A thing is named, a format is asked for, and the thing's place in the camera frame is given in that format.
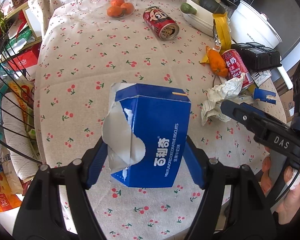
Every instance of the screw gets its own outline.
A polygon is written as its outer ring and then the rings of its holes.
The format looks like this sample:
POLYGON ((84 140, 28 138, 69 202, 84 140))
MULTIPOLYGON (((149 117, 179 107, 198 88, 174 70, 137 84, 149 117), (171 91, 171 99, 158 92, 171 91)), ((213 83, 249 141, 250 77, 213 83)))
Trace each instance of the screw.
POLYGON ((43 165, 41 165, 40 170, 46 171, 48 168, 49 168, 49 166, 47 164, 43 164, 43 165))
POLYGON ((249 171, 250 167, 248 165, 242 165, 244 171, 249 171))
POLYGON ((215 165, 218 163, 218 160, 216 158, 210 158, 209 162, 210 162, 210 164, 215 165))
POLYGON ((81 159, 74 159, 72 163, 77 166, 77 165, 80 165, 82 163, 82 160, 81 159))

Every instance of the human hand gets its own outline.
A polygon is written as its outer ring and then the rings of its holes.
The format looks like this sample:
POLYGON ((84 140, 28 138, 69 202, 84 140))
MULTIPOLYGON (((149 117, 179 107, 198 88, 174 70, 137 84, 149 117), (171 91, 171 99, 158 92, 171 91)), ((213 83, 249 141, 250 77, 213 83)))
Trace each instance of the human hand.
MULTIPOLYGON (((261 177, 261 189, 263 193, 268 192, 272 186, 273 182, 269 178, 269 169, 271 167, 270 157, 267 156, 262 163, 263 175, 261 177)), ((283 179, 287 183, 293 175, 292 168, 288 166, 283 174, 283 179)), ((276 209, 276 212, 279 214, 279 224, 289 223, 294 215, 297 213, 300 208, 300 183, 294 190, 289 190, 284 200, 279 204, 276 209)))

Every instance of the white bandage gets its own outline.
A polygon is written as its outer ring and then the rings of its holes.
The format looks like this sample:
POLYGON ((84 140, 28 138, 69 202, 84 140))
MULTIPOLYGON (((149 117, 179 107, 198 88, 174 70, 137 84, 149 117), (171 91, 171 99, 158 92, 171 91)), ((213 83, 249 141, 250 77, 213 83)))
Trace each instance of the white bandage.
MULTIPOLYGON (((292 170, 293 170, 292 171, 293 175, 292 175, 291 179, 286 183, 287 186, 290 185, 290 183, 292 182, 292 180, 294 179, 294 177, 296 176, 296 174, 298 172, 296 169, 292 169, 292 170)), ((296 180, 294 181, 294 183, 292 184, 292 186, 290 187, 290 190, 294 190, 296 188, 296 186, 299 185, 299 183, 300 183, 300 173, 299 173, 298 177, 296 178, 296 180)))

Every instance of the white rice cooker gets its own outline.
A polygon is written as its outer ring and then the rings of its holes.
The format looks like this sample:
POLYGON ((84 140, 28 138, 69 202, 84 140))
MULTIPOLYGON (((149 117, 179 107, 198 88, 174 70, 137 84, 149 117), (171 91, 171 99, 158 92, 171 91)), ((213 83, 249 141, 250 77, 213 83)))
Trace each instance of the white rice cooker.
POLYGON ((230 19, 231 38, 237 43, 254 41, 274 49, 282 42, 278 33, 268 23, 267 16, 258 13, 244 1, 240 1, 230 19))

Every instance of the red packaging bag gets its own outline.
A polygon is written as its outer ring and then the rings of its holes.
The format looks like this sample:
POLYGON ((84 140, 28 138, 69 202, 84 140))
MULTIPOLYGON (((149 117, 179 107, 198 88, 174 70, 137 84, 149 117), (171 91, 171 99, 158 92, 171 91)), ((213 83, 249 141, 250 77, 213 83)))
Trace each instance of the red packaging bag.
POLYGON ((33 65, 37 65, 38 57, 40 53, 41 43, 35 44, 30 48, 24 50, 23 52, 17 54, 13 60, 9 60, 8 64, 10 67, 15 70, 22 70, 33 65))
POLYGON ((21 206, 21 200, 11 193, 11 188, 0 164, 0 212, 21 206))

